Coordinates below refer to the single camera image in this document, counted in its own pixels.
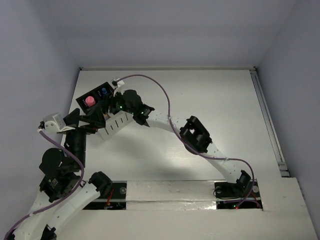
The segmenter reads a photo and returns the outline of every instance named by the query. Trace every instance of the white slotted bracket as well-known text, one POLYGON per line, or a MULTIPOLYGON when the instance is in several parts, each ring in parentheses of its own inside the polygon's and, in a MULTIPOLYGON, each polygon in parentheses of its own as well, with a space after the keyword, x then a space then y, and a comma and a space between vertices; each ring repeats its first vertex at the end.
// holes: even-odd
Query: white slotted bracket
POLYGON ((105 121, 105 128, 100 129, 100 133, 103 140, 108 140, 125 126, 133 121, 131 114, 119 111, 114 116, 105 121))

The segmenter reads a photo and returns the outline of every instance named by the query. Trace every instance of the red wire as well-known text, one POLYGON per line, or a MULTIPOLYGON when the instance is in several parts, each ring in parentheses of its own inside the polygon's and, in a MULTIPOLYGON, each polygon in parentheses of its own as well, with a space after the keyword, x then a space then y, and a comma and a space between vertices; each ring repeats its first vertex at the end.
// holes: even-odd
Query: red wire
POLYGON ((106 201, 106 204, 105 204, 105 207, 108 207, 109 206, 109 201, 110 199, 112 198, 112 194, 114 193, 114 189, 111 190, 110 192, 110 196, 108 197, 107 201, 106 201))
POLYGON ((254 197, 254 200, 258 203, 258 200, 257 200, 256 195, 255 195, 253 192, 251 192, 251 195, 254 197))

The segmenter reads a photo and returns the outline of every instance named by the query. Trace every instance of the black mounting base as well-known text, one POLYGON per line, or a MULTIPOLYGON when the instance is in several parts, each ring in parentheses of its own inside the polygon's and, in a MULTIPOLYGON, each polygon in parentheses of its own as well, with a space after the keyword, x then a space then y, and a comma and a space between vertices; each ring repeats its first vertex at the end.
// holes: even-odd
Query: black mounting base
MULTIPOLYGON (((252 180, 248 184, 248 188, 251 187, 252 180)), ((260 198, 259 186, 257 181, 254 181, 253 193, 256 198, 260 198)), ((239 194, 237 188, 235 188, 234 183, 229 183, 226 181, 218 181, 214 183, 214 192, 213 194, 217 199, 235 199, 235 198, 243 198, 246 192, 239 194)))
MULTIPOLYGON (((262 206, 261 200, 257 201, 260 206, 262 206)), ((216 209, 259 209, 260 207, 257 205, 257 203, 253 201, 245 201, 243 202, 238 208, 236 208, 236 202, 231 201, 218 201, 216 203, 216 209)))
POLYGON ((40 240, 57 240, 57 235, 55 234, 56 229, 53 227, 50 229, 48 225, 44 228, 42 237, 40 240))
POLYGON ((96 200, 90 202, 84 210, 125 210, 127 207, 127 183, 126 182, 113 182, 112 183, 112 197, 109 199, 107 205, 108 195, 101 196, 96 200))

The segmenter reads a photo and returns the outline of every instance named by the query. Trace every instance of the white bracket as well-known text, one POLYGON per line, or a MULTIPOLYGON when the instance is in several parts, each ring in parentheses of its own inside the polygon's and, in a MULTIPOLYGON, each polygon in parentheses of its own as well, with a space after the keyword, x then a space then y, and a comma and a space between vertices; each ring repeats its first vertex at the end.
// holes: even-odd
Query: white bracket
POLYGON ((67 126, 60 113, 53 113, 43 118, 46 133, 61 133, 75 129, 67 126))
POLYGON ((133 121, 133 117, 130 113, 119 111, 114 116, 105 121, 105 128, 99 129, 99 133, 103 140, 110 139, 113 135, 127 126, 133 121))

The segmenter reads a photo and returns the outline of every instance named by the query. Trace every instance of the cable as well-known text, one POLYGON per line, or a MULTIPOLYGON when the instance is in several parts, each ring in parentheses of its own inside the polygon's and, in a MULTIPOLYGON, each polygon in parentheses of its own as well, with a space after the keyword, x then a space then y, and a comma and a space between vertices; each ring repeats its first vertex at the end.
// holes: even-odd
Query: cable
POLYGON ((257 197, 256 197, 256 195, 254 194, 253 191, 251 192, 251 195, 254 197, 254 200, 256 201, 256 205, 259 206, 259 202, 257 200, 257 197))
MULTIPOLYGON (((168 96, 166 90, 164 89, 164 87, 163 87, 158 81, 156 81, 156 80, 153 79, 152 77, 149 77, 149 76, 144 75, 144 74, 132 74, 132 75, 128 75, 128 76, 121 77, 121 78, 117 79, 115 82, 117 83, 117 82, 119 82, 119 81, 123 81, 123 80, 125 80, 125 79, 132 78, 132 77, 143 77, 143 78, 147 78, 147 79, 153 81, 155 84, 157 84, 157 85, 162 89, 162 91, 163 91, 163 93, 164 93, 164 95, 165 95, 165 97, 166 97, 166 100, 167 100, 167 102, 168 102, 168 118, 169 118, 170 126, 172 127, 172 130, 173 130, 174 134, 177 136, 177 138, 178 138, 185 146, 187 146, 187 147, 190 149, 190 151, 192 151, 192 152, 193 152, 194 154, 196 154, 196 155, 199 155, 199 156, 203 157, 204 159, 210 159, 210 160, 226 160, 226 158, 221 158, 221 157, 208 157, 208 156, 205 156, 205 155, 203 155, 202 153, 197 152, 192 146, 190 146, 189 144, 185 143, 185 142, 181 139, 179 133, 178 133, 177 130, 175 129, 175 126, 174 126, 174 124, 172 123, 172 120, 171 120, 171 103, 170 103, 169 96, 168 96)), ((245 161, 245 160, 242 160, 242 159, 239 159, 239 158, 228 158, 228 160, 238 161, 238 162, 245 163, 245 164, 249 167, 249 169, 250 169, 250 171, 251 171, 251 175, 252 175, 252 186, 251 186, 249 192, 247 193, 247 195, 237 204, 237 207, 239 207, 239 206, 249 197, 250 193, 252 192, 252 189, 254 188, 254 185, 255 185, 254 170, 252 169, 252 167, 250 166, 250 164, 249 164, 247 161, 245 161)))
POLYGON ((110 192, 110 196, 108 197, 108 199, 106 200, 106 204, 105 204, 105 208, 108 207, 110 205, 110 199, 112 198, 112 194, 114 193, 114 189, 111 190, 110 192))
POLYGON ((70 197, 76 190, 77 188, 81 185, 82 180, 84 179, 84 174, 85 174, 85 168, 84 165, 82 164, 82 162, 69 150, 67 150, 66 148, 64 148, 63 146, 61 146, 59 143, 57 143, 56 141, 54 141, 53 139, 51 139, 50 137, 48 137, 44 132, 43 129, 38 129, 38 132, 41 134, 42 137, 44 137, 47 141, 49 141, 50 143, 52 143, 53 145, 55 145, 57 148, 61 149, 62 151, 64 151, 68 156, 70 156, 71 158, 73 158, 73 160, 75 160, 79 166, 80 166, 80 170, 81 170, 81 175, 79 178, 79 181, 76 183, 76 185, 74 186, 74 188, 63 198, 61 198, 60 200, 54 202, 53 204, 46 206, 44 208, 41 208, 37 211, 34 211, 26 216, 24 216, 23 218, 21 218, 19 221, 17 221, 11 228, 10 230, 5 234, 4 239, 3 240, 7 240, 8 236, 10 235, 10 233, 19 225, 21 224, 24 220, 28 219, 30 217, 30 215, 35 215, 35 214, 39 214, 42 213, 46 210, 49 210, 55 206, 57 206, 58 204, 60 204, 61 202, 63 202, 64 200, 66 200, 68 197, 70 197))

